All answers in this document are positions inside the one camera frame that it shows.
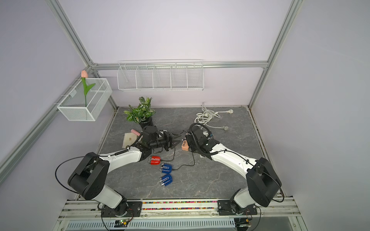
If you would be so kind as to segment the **red electric shaver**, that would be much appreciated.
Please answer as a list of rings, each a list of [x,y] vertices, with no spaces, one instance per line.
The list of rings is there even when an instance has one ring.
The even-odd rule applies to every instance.
[[[151,165],[159,165],[161,163],[161,158],[159,156],[151,156],[148,162]]]

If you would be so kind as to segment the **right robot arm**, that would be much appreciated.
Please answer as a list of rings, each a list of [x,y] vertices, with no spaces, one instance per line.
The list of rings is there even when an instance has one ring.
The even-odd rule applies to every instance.
[[[237,190],[225,201],[226,206],[219,205],[219,212],[240,215],[255,205],[266,208],[281,190],[282,183],[267,159],[246,157],[232,151],[215,140],[206,126],[190,125],[186,141],[191,152],[229,167],[247,181],[246,188]]]

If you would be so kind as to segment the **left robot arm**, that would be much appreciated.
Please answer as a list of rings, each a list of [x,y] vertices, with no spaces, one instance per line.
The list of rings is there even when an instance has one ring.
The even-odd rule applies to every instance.
[[[174,148],[181,135],[158,130],[156,126],[146,126],[137,139],[121,151],[98,155],[90,152],[81,159],[70,175],[68,190],[81,195],[86,200],[95,200],[112,211],[113,216],[123,217],[130,208],[126,197],[106,185],[107,175],[122,166],[146,160],[154,149],[165,151]]]

